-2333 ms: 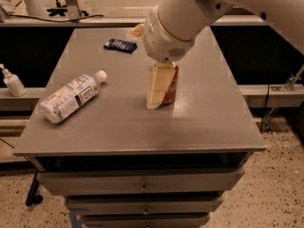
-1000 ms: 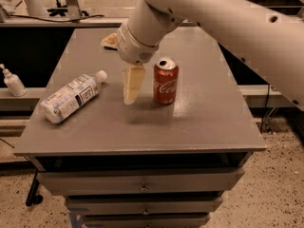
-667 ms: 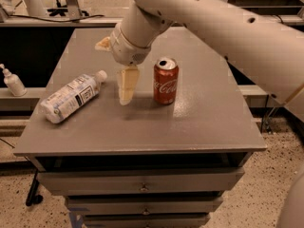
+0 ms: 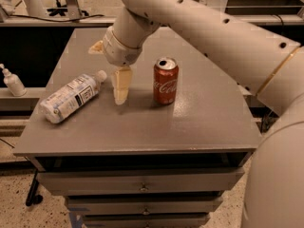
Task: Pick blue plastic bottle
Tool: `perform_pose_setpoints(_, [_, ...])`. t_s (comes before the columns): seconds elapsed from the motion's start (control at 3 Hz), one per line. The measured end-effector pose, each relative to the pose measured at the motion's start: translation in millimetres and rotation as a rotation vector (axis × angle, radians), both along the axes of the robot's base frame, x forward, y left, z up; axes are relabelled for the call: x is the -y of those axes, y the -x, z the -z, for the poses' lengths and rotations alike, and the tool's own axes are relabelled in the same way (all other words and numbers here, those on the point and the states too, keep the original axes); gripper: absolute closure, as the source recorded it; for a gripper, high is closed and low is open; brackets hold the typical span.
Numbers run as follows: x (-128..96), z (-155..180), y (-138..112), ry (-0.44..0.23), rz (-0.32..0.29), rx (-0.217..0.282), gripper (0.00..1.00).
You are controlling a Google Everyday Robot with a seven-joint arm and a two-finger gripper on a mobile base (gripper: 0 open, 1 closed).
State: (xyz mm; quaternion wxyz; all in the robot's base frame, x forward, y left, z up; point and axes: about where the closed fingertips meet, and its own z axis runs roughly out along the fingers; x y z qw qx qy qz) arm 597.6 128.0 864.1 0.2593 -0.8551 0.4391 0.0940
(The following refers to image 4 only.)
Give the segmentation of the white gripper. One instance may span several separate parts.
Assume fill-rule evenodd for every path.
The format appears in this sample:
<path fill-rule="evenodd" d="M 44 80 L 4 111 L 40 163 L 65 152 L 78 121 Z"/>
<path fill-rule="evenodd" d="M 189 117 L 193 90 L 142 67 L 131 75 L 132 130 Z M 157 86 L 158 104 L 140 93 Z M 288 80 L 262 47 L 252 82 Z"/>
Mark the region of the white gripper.
<path fill-rule="evenodd" d="M 118 66 L 111 74 L 116 105 L 123 105 L 127 99 L 133 74 L 130 66 L 136 63 L 141 52 L 141 48 L 123 45 L 114 35 L 113 27 L 106 30 L 103 41 L 96 42 L 88 50 L 89 54 L 104 54 L 111 65 Z"/>

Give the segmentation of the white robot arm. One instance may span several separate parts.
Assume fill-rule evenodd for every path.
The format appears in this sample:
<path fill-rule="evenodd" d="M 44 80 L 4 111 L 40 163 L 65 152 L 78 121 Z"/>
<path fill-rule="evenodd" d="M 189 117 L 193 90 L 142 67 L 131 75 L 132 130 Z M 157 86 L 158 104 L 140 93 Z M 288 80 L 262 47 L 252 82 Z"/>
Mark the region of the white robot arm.
<path fill-rule="evenodd" d="M 252 158 L 241 228 L 304 228 L 303 47 L 193 0 L 122 1 L 93 49 L 112 65 L 130 66 L 166 25 L 256 95 L 279 118 Z"/>

